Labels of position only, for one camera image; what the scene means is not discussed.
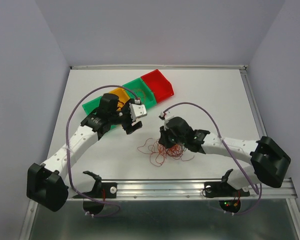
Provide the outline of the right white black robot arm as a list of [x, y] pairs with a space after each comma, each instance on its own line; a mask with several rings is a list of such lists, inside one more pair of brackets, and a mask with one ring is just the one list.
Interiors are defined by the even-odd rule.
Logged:
[[208, 130], [192, 129], [181, 117], [171, 117], [159, 129], [159, 144], [166, 149], [180, 145], [193, 153], [232, 158], [237, 169], [229, 169], [217, 187], [225, 195], [256, 184], [280, 188], [291, 164], [288, 154], [270, 137], [259, 140], [222, 138]]

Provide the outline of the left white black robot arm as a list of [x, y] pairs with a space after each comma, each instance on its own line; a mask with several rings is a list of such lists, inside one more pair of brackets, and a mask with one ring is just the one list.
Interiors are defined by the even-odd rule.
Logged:
[[27, 170], [26, 196], [56, 212], [67, 199], [79, 195], [92, 200], [102, 190], [102, 179], [90, 171], [83, 174], [90, 176], [80, 189], [73, 183], [71, 169], [80, 157], [97, 143], [112, 126], [120, 125], [126, 134], [132, 134], [143, 125], [139, 120], [147, 115], [147, 110], [140, 99], [130, 98], [118, 106], [119, 97], [105, 93], [98, 107], [92, 110], [73, 134], [65, 134], [65, 145], [41, 164], [33, 163]]

